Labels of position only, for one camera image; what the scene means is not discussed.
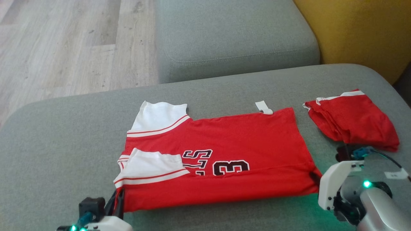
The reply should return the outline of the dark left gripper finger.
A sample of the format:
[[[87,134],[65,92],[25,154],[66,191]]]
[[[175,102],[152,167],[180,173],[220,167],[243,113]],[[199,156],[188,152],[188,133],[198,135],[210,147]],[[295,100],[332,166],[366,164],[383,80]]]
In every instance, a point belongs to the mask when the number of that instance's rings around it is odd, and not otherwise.
[[[116,209],[116,198],[117,198],[117,191],[115,190],[108,200],[108,216],[112,216],[113,212]]]
[[[115,217],[124,219],[124,190],[120,190],[117,194],[117,203],[115,206]]]

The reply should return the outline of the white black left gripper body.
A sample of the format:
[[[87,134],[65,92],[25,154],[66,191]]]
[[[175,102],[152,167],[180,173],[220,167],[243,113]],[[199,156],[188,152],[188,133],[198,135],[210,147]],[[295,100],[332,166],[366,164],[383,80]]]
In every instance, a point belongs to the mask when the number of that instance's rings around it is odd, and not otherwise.
[[[99,222],[85,226],[87,231],[132,231],[132,226],[116,216],[105,216]]]

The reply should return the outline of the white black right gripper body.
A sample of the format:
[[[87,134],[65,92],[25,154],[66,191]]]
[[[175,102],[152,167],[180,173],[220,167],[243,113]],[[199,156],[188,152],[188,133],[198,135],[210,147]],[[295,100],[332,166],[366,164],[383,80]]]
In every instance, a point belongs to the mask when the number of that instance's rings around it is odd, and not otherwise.
[[[359,172],[364,166],[363,160],[341,161],[333,164],[321,177],[319,186],[319,206],[334,212],[364,211],[358,193],[349,201],[341,196],[341,187],[352,172]]]

